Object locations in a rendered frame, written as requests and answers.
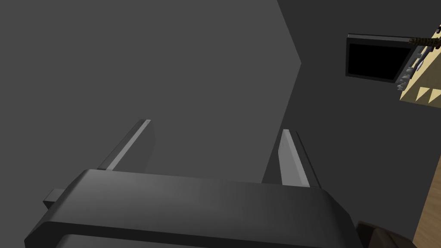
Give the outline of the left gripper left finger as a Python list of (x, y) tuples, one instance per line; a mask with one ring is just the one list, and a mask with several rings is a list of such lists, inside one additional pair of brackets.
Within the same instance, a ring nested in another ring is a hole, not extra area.
[(117, 144), (98, 170), (144, 173), (156, 144), (151, 120), (139, 120)]

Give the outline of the black wall television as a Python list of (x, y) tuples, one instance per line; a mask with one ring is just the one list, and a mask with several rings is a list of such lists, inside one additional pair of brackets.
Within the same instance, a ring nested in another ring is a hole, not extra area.
[(398, 83), (411, 72), (422, 46), (409, 44), (409, 37), (348, 34), (345, 75), (387, 83)]

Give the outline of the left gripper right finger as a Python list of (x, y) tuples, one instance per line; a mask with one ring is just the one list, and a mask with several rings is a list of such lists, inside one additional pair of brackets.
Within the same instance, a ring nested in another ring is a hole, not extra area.
[(262, 183), (321, 189), (297, 131), (279, 130)]

